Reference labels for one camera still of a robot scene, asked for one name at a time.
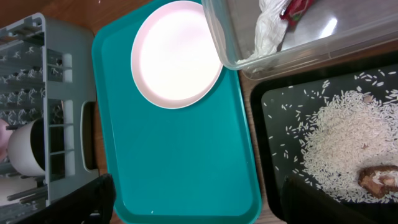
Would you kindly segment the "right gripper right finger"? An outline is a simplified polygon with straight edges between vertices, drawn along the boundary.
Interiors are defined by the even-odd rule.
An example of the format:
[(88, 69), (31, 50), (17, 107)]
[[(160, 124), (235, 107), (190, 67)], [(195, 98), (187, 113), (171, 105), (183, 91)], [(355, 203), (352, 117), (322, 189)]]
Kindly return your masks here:
[(288, 224), (357, 224), (374, 223), (364, 215), (315, 190), (295, 175), (284, 179), (280, 204)]

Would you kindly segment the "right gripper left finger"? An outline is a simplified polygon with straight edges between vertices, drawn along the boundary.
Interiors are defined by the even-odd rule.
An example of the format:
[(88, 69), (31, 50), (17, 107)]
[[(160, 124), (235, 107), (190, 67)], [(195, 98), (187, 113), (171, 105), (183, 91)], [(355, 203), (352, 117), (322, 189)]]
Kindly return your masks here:
[(103, 174), (17, 224), (109, 224), (116, 200), (111, 174)]

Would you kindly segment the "white rice grains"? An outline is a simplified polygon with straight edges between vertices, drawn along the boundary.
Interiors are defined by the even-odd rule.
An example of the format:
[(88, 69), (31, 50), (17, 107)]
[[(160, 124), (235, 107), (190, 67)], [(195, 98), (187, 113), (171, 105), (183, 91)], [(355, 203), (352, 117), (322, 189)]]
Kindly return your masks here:
[(378, 98), (360, 84), (381, 87), (384, 75), (385, 71), (379, 76), (362, 72), (354, 76), (357, 82), (352, 90), (331, 97), (325, 94), (331, 81), (322, 83), (320, 98), (325, 104), (285, 130), (302, 135), (298, 142), (303, 169), (294, 168), (288, 175), (298, 176), (339, 202), (397, 202), (397, 192), (376, 198), (358, 184), (363, 168), (397, 166), (397, 86)]

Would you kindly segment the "brown food scrap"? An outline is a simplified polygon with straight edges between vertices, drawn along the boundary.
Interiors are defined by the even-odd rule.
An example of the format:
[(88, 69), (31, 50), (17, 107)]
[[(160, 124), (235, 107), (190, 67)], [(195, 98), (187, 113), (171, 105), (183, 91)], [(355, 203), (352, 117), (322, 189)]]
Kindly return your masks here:
[(359, 172), (358, 184), (376, 198), (397, 192), (397, 166), (363, 168)]

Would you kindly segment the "grey green bowl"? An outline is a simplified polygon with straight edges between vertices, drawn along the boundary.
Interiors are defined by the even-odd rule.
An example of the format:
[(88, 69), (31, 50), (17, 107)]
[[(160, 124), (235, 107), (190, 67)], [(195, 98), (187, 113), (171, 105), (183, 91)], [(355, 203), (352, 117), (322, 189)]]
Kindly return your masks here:
[(37, 119), (15, 130), (7, 147), (16, 171), (26, 176), (45, 175), (44, 121)]

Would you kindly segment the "small white pink saucer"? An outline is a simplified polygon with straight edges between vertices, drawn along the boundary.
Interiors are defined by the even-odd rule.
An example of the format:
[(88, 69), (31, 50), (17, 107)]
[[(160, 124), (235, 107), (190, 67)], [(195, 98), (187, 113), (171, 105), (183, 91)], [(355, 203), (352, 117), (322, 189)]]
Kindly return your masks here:
[(0, 132), (0, 160), (3, 161), (7, 157), (7, 146), (9, 138), (11, 137), (13, 131), (7, 130), (6, 127), (9, 126), (5, 120), (1, 119), (1, 132)]

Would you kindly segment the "large white round plate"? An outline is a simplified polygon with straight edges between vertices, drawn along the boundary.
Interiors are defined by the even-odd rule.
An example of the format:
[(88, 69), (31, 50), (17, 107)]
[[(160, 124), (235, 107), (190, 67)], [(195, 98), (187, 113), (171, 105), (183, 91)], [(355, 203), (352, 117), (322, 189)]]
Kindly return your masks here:
[(173, 1), (140, 26), (131, 50), (131, 73), (141, 95), (165, 109), (188, 107), (215, 85), (223, 65), (203, 6)]

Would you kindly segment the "white paper napkin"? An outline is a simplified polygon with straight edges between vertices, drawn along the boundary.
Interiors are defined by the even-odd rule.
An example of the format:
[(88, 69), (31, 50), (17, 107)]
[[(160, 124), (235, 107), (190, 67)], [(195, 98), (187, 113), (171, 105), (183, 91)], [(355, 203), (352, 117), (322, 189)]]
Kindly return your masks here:
[(250, 62), (277, 52), (288, 28), (288, 22), (280, 18), (288, 0), (259, 0), (261, 13), (256, 22), (254, 51), (237, 64)]

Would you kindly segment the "red snack wrapper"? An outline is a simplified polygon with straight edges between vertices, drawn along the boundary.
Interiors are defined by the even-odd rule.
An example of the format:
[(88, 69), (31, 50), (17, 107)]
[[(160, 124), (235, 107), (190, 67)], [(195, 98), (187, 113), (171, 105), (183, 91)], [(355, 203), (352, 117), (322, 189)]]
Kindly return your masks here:
[(295, 27), (314, 2), (315, 0), (288, 0), (283, 6), (279, 17), (287, 21), (290, 27)]

